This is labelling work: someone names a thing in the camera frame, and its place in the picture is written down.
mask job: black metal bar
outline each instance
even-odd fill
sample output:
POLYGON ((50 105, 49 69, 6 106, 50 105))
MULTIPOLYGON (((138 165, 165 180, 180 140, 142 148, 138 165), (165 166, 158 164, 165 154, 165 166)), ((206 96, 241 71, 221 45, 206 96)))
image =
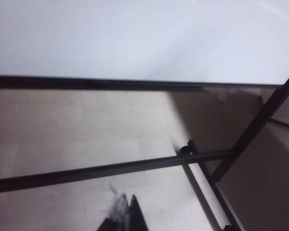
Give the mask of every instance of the black metal bar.
POLYGON ((162 167, 197 163, 198 161, 225 158, 234 154, 230 150, 203 152, 189 156, 170 156, 140 161, 131 161, 112 165, 87 167, 66 171, 50 172, 30 176, 0 179, 0 193, 20 189, 29 189, 47 185, 88 180, 98 177, 112 176, 123 173, 150 170, 162 167))
POLYGON ((207 181, 209 182, 214 194, 216 195, 216 198, 218 199, 219 203, 221 204, 224 212, 226 213, 231 225, 233 226, 235 231, 245 231, 240 219, 236 215, 236 212, 232 208, 230 202, 228 201, 227 197, 223 193, 222 189, 220 188, 219 184, 217 182, 213 182, 210 179, 210 173, 209 169, 207 168, 207 165, 203 162, 198 163, 203 174, 207 178, 207 181))
POLYGON ((164 81, 103 80, 89 78, 4 76, 0 89, 70 89, 70 90, 167 90, 199 91, 202 87, 278 87, 278 85, 212 84, 164 81))
POLYGON ((243 153, 246 147, 256 137, 260 130, 264 127, 266 122, 269 121, 271 116, 282 105, 285 99, 289 96, 289 79, 285 85, 274 91, 272 96, 262 107, 260 112, 256 115, 253 121, 248 125, 243 134, 239 137, 233 146, 233 150, 236 150, 236 155, 225 158, 215 169, 211 178, 218 182, 223 175, 229 170, 236 159, 243 153))

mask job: black metal frame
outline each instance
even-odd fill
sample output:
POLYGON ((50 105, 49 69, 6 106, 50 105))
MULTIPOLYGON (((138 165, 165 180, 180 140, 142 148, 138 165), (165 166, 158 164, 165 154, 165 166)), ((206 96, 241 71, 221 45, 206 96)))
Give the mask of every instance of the black metal frame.
MULTIPOLYGON (((202 87, 258 87, 260 85, 245 84, 208 84, 208 83, 180 83, 180 82, 152 82, 152 81, 122 81, 97 79, 72 79, 50 77, 16 77, 0 76, 0 89, 71 89, 71 90, 178 90, 196 91, 202 87)), ((30 176, 21 176, 0 179, 0 193, 20 189, 28 189, 47 185, 87 180, 104 176, 111 176, 129 172, 143 171, 162 167, 199 163, 208 183, 213 189, 217 199, 224 209, 233 229, 244 231, 242 224, 233 208, 221 190, 218 181, 224 176, 236 159, 244 152, 246 147, 257 136, 266 122, 289 96, 289 79, 283 86, 277 86, 260 112, 245 129, 230 150, 217 150, 212 152, 199 152, 196 144, 190 140, 183 147, 184 155, 170 156, 141 161, 132 161, 112 165, 72 169, 59 172, 43 173, 30 176), (221 159, 221 163, 210 173, 206 161, 221 159)))

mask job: beige floor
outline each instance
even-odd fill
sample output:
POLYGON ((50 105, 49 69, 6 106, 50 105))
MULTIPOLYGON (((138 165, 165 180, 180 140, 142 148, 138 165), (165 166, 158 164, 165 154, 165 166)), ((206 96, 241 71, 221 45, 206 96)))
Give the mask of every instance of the beige floor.
MULTIPOLYGON (((189 138, 231 147, 260 107, 240 90, 223 103, 205 92, 0 90, 0 178, 175 155, 189 138)), ((170 167, 0 193, 0 231, 96 230, 110 184, 136 194, 151 231, 216 231, 227 219, 190 167, 210 208, 170 167)), ((266 126, 222 185, 248 231, 289 230, 289 128, 266 126)))

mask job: white tabletop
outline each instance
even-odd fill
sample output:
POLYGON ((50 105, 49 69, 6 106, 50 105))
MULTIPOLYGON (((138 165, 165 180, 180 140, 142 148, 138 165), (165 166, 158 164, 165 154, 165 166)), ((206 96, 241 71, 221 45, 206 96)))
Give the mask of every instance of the white tabletop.
POLYGON ((289 0, 0 0, 0 74, 281 85, 289 0))

